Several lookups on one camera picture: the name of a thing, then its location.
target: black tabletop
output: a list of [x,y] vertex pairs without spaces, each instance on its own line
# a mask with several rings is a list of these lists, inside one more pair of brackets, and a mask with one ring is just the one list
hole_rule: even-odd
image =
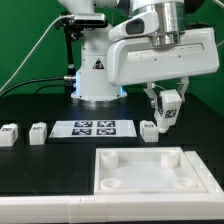
[[[154,120],[153,114],[145,94],[130,94],[124,104],[99,109],[72,104],[64,95],[3,98],[0,126],[18,124],[19,138],[13,147],[0,148],[0,196],[92,195],[98,147],[180,146],[184,151],[196,151],[224,188],[224,120],[197,97],[187,95],[176,125],[160,134],[158,143],[145,143],[139,123]],[[29,145],[33,123],[46,122],[49,135],[58,120],[123,119],[134,121],[137,137],[47,139],[44,146]]]

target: white base platform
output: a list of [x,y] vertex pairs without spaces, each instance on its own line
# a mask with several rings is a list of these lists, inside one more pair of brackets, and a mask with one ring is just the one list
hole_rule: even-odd
[[[120,185],[105,189],[108,178]],[[199,156],[180,148],[98,149],[94,196],[0,199],[4,224],[214,219],[224,219],[224,193]]]

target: black cable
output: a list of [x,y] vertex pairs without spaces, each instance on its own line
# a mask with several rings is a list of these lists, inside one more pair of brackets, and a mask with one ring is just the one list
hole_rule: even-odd
[[48,85],[48,86],[42,86],[40,87],[38,90],[36,90],[36,92],[34,94],[37,94],[38,92],[40,92],[42,89],[46,89],[46,88],[54,88],[54,87],[64,87],[64,85]]
[[51,81],[60,81],[60,80],[64,80],[64,78],[63,77],[54,77],[54,78],[34,79],[34,80],[25,81],[25,82],[19,83],[15,86],[10,87],[9,89],[7,89],[5,92],[3,92],[0,95],[0,99],[2,99],[6,94],[11,92],[12,90],[17,89],[17,88],[19,88],[21,86],[24,86],[24,85],[37,83],[37,82],[51,82]]

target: white block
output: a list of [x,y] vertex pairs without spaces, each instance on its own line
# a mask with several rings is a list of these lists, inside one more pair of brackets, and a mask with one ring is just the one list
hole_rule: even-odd
[[13,146],[18,138],[18,126],[16,124],[3,125],[0,130],[0,147]]
[[44,145],[47,137],[47,124],[33,124],[29,132],[29,137],[30,145]]
[[152,121],[140,122],[140,133],[145,142],[158,142],[158,128]]

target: warning label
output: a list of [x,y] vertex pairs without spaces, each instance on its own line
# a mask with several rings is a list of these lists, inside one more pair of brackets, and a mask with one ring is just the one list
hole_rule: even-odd
[[93,69],[104,69],[104,66],[99,58],[96,61],[96,64],[93,66]]

